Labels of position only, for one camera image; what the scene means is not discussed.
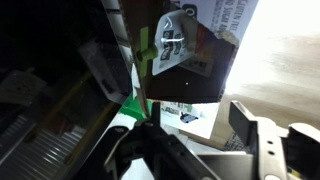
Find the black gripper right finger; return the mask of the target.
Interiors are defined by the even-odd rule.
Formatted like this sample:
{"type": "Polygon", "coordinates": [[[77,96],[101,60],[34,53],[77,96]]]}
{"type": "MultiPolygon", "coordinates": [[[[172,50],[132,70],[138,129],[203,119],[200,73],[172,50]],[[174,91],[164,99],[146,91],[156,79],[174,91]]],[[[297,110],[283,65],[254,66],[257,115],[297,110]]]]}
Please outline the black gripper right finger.
{"type": "Polygon", "coordinates": [[[258,180],[320,180],[320,131],[306,123],[287,128],[231,101],[229,124],[254,156],[258,180]]]}

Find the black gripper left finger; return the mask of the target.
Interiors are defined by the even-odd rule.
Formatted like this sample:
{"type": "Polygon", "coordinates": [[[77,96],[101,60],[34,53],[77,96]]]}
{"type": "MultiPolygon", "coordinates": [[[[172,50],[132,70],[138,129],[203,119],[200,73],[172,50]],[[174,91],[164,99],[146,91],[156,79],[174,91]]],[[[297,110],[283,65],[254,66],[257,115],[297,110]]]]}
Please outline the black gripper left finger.
{"type": "Polygon", "coordinates": [[[104,169],[108,180],[120,180],[142,159],[154,180],[220,180],[195,153],[160,126],[160,103],[152,104],[151,115],[132,129],[113,126],[107,130],[108,145],[104,169]]]}

